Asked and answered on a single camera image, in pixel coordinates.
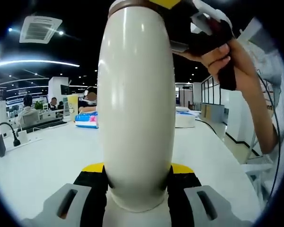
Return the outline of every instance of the table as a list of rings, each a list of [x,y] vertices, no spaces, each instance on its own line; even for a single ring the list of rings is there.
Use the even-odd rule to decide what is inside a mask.
[[[231,203],[238,218],[254,221],[260,207],[248,177],[207,125],[195,125],[176,129],[172,161],[192,168],[202,185],[211,186]],[[36,216],[44,200],[64,184],[73,183],[83,167],[103,161],[96,129],[77,128],[69,122],[28,136],[42,140],[0,158],[0,195],[19,219]],[[166,202],[144,213],[127,212],[110,199],[107,204],[103,226],[131,226],[132,219],[136,226],[170,226]]]

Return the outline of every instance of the cable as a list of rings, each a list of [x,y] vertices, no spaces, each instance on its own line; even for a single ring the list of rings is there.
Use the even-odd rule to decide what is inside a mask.
[[[198,120],[198,119],[196,119],[196,121],[203,122],[203,123],[207,124],[213,130],[213,132],[217,135],[216,131],[213,129],[213,127],[209,123],[201,121],[201,120]]]
[[[275,188],[276,177],[277,177],[277,175],[278,175],[278,170],[279,170],[279,165],[280,165],[280,155],[281,155],[280,127],[279,127],[278,118],[277,118],[276,113],[275,113],[275,105],[274,105],[274,103],[273,103],[273,101],[272,101],[272,98],[271,98],[271,96],[270,96],[270,94],[269,94],[269,91],[268,91],[268,89],[267,89],[267,87],[266,87],[266,85],[265,85],[263,79],[260,77],[259,74],[258,74],[258,76],[259,76],[260,80],[262,81],[262,83],[263,83],[263,85],[264,85],[264,87],[265,87],[265,90],[266,90],[266,92],[267,92],[267,94],[268,94],[268,97],[269,97],[269,100],[270,100],[270,102],[271,102],[271,105],[272,105],[272,107],[273,107],[274,115],[275,115],[275,122],[276,122],[276,127],[277,127],[277,134],[278,134],[279,155],[278,155],[278,161],[277,161],[277,166],[276,166],[276,172],[275,172],[275,178],[274,178],[273,187],[272,187],[271,192],[270,192],[270,194],[269,194],[269,197],[268,197],[268,199],[267,199],[267,201],[269,202],[269,200],[271,199],[271,196],[272,196],[272,194],[273,194],[274,188]]]
[[[13,135],[14,135],[14,147],[19,146],[20,145],[20,141],[17,139],[13,127],[9,123],[7,123],[7,122],[1,122],[0,126],[3,125],[3,124],[8,125],[11,128],[12,132],[13,132]]]

